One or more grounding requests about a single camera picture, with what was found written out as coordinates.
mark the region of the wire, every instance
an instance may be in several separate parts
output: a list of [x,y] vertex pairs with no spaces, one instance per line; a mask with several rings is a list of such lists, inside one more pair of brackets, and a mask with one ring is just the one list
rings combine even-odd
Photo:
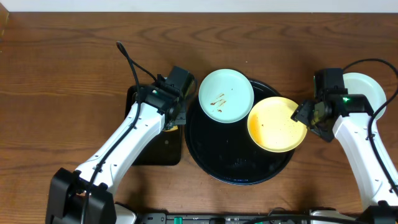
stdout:
[[157,81],[156,77],[151,74],[151,72],[149,72],[148,70],[142,68],[139,64],[137,64],[135,61],[131,60],[131,58],[129,57],[129,54],[127,54],[127,50],[124,48],[122,42],[117,41],[116,42],[116,46],[118,46],[118,49],[120,50],[120,52],[122,52],[122,54],[127,58],[127,61],[129,61],[130,66],[132,66],[131,64],[137,66],[139,69],[141,69],[142,71],[144,71],[146,74],[148,74],[149,76],[151,76],[155,82]]
[[[353,62],[353,63],[347,65],[347,66],[343,69],[343,71],[345,71],[347,68],[350,68],[351,66],[356,65],[356,64],[361,63],[361,62],[381,62],[381,63],[384,63],[384,64],[388,65],[388,66],[394,71],[394,73],[395,73],[395,75],[396,75],[396,77],[397,77],[397,79],[398,79],[398,71],[397,71],[397,69],[396,69],[391,63],[389,63],[388,61],[385,61],[385,60],[379,59],[379,58],[367,58],[367,59],[358,60],[358,61],[356,61],[356,62]],[[396,186],[394,180],[392,179],[390,173],[388,172],[386,166],[384,165],[384,163],[383,163],[383,161],[382,161],[382,159],[381,159],[381,157],[380,157],[379,152],[377,151],[377,148],[376,148],[376,145],[375,145],[374,139],[373,139],[374,136],[373,136],[373,134],[372,134],[372,124],[373,124],[373,121],[374,121],[375,117],[376,117],[376,116],[380,113],[380,111],[381,111],[383,108],[385,108],[397,95],[398,95],[398,87],[397,87],[396,92],[392,95],[392,97],[390,97],[385,103],[383,103],[383,104],[379,107],[379,109],[376,110],[376,112],[373,113],[373,115],[371,116],[371,119],[369,120],[369,124],[368,124],[368,138],[369,138],[369,142],[371,143],[371,146],[372,146],[374,155],[376,156],[376,159],[377,159],[377,161],[379,162],[379,164],[380,164],[380,166],[381,166],[381,169],[382,169],[383,172],[384,172],[384,175],[386,175],[387,180],[388,180],[388,182],[389,182],[390,185],[391,185],[391,189],[392,189],[392,190],[396,193],[396,195],[398,196],[398,188],[397,188],[397,186]]]
[[273,213],[274,213],[274,211],[276,211],[276,210],[282,210],[282,211],[286,211],[286,209],[284,209],[284,208],[282,208],[282,207],[276,207],[276,208],[273,208],[269,213],[268,213],[268,217],[269,216],[271,216]]
[[194,79],[193,82],[195,84],[195,90],[185,98],[186,101],[191,100],[195,96],[195,93],[198,90],[198,80]]
[[333,222],[333,223],[342,223],[342,224],[365,224],[365,222],[360,222],[355,220],[347,220],[347,219],[333,218],[333,217],[320,217],[315,215],[274,215],[272,217],[255,218],[253,220],[244,222],[243,224],[257,224],[259,222],[269,222],[274,220],[292,220],[292,221],[313,220],[313,221]]
[[124,132],[122,134],[122,136],[112,145],[112,147],[106,152],[106,154],[102,157],[102,159],[100,160],[100,162],[95,166],[95,170],[93,172],[93,175],[91,176],[90,182],[88,183],[87,189],[86,189],[86,195],[84,197],[84,202],[83,202],[83,209],[81,210],[81,218],[80,218],[80,223],[84,224],[85,220],[86,220],[86,214],[87,214],[87,207],[88,207],[88,199],[90,197],[90,192],[91,192],[91,188],[93,187],[93,183],[95,181],[95,178],[98,174],[98,172],[101,170],[102,165],[105,163],[106,159],[109,157],[109,155],[113,152],[114,149],[116,149],[116,147],[119,145],[119,143],[121,141],[123,141],[123,139],[130,133],[130,131],[135,127],[138,118],[139,118],[139,113],[141,111],[141,95],[140,95],[140,85],[138,82],[138,77],[137,77],[137,72],[136,69],[134,68],[133,65],[135,65],[135,63],[131,60],[131,58],[129,57],[129,54],[127,53],[126,49],[123,47],[123,44],[120,41],[116,42],[116,45],[118,46],[118,49],[120,50],[120,52],[126,57],[127,61],[129,62],[129,65],[131,67],[132,70],[132,75],[134,76],[134,80],[136,81],[136,86],[137,86],[137,113],[136,116],[134,117],[134,120],[132,121],[132,123],[130,124],[130,126],[128,127],[128,129],[126,130],[126,132]]

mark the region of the plate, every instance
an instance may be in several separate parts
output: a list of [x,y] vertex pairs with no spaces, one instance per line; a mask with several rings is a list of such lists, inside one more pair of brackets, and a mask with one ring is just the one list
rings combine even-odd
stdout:
[[[373,78],[362,73],[346,73],[343,75],[344,86],[348,89],[348,94],[363,94],[368,99],[374,112],[386,102],[386,94]],[[381,118],[386,111],[383,108],[375,119]]]
[[211,72],[199,87],[202,110],[211,119],[233,123],[244,118],[253,106],[254,92],[249,80],[231,69]]
[[296,148],[307,133],[303,123],[290,118],[297,107],[296,102],[280,96],[258,102],[249,113],[250,137],[258,146],[271,152]]

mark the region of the round black tray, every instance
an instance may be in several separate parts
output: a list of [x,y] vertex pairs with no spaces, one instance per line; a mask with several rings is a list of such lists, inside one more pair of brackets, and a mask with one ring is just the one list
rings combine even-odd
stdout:
[[[254,104],[280,96],[270,86],[250,80]],[[185,141],[196,163],[214,178],[237,185],[258,184],[277,175],[290,161],[294,150],[269,152],[260,148],[247,129],[248,116],[230,124],[216,122],[202,110],[199,99],[191,104],[185,126]]]

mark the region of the yellow plate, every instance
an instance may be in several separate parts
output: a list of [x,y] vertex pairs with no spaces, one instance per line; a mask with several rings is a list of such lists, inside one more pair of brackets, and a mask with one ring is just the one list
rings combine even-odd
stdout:
[[307,127],[290,117],[298,104],[284,97],[266,98],[249,113],[250,137],[260,147],[271,152],[286,152],[297,147],[307,133]]

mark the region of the white plate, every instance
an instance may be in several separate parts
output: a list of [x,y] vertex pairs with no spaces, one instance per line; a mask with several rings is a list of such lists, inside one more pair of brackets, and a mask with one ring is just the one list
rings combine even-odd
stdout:
[[210,73],[199,87],[199,103],[211,119],[232,123],[244,118],[254,102],[249,80],[235,70],[220,69]]
[[[386,94],[381,86],[371,77],[351,72],[343,75],[344,86],[348,89],[348,94],[363,94],[368,99],[374,112],[386,102]],[[376,120],[386,111],[386,108],[380,111]]]

